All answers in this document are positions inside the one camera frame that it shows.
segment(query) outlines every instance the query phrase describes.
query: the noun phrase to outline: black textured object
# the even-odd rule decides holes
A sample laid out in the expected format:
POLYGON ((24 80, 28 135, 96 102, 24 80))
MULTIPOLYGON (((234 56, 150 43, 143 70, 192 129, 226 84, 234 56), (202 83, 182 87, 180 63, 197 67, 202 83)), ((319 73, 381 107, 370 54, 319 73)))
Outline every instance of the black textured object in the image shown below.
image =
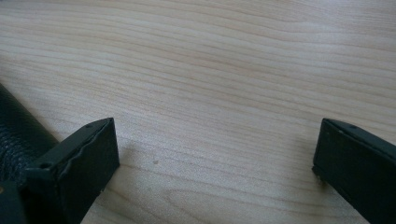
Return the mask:
POLYGON ((354 125, 324 119, 313 171, 370 223, 396 223, 396 146, 354 125))
POLYGON ((25 182, 24 168, 58 141, 0 84, 0 181, 25 182))
POLYGON ((58 144, 0 85, 0 223, 78 224, 120 166, 114 119, 58 144))

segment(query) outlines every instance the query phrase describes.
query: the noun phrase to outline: black plastic object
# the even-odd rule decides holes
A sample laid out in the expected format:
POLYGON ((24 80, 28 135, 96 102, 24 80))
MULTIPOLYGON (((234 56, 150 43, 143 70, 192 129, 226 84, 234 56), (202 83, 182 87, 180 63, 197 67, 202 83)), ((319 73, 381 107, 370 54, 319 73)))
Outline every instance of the black plastic object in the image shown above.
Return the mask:
POLYGON ((58 144, 0 85, 0 223, 77 224, 120 166, 114 119, 58 144))
POLYGON ((313 171, 370 223, 396 223, 396 146, 354 125, 324 119, 313 171))

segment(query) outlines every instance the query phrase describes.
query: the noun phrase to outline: wooden table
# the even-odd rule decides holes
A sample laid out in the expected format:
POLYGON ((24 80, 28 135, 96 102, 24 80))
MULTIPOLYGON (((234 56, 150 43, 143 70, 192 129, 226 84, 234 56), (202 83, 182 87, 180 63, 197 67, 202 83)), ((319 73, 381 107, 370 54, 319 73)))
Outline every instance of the wooden table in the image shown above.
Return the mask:
POLYGON ((0 82, 62 140, 114 117, 83 223, 367 223, 311 172, 321 119, 396 143, 396 3, 0 2, 0 82))

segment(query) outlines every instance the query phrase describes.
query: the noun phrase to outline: wood grain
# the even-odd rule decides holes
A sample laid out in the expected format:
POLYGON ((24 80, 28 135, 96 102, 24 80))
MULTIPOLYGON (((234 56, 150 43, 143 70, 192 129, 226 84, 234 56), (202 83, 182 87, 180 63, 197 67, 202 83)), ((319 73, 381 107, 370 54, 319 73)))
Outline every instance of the wood grain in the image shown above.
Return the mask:
POLYGON ((0 82, 59 139, 114 117, 83 223, 366 223, 311 172, 322 118, 396 143, 396 3, 0 2, 0 82))

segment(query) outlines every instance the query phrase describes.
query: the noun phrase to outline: black handle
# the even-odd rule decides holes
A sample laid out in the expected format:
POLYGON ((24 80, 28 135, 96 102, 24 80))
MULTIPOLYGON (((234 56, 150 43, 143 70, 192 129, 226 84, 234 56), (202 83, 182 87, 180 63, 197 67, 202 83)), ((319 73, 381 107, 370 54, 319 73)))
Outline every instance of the black handle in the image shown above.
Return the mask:
POLYGON ((24 169, 58 141, 0 84, 0 182, 25 183, 24 169))

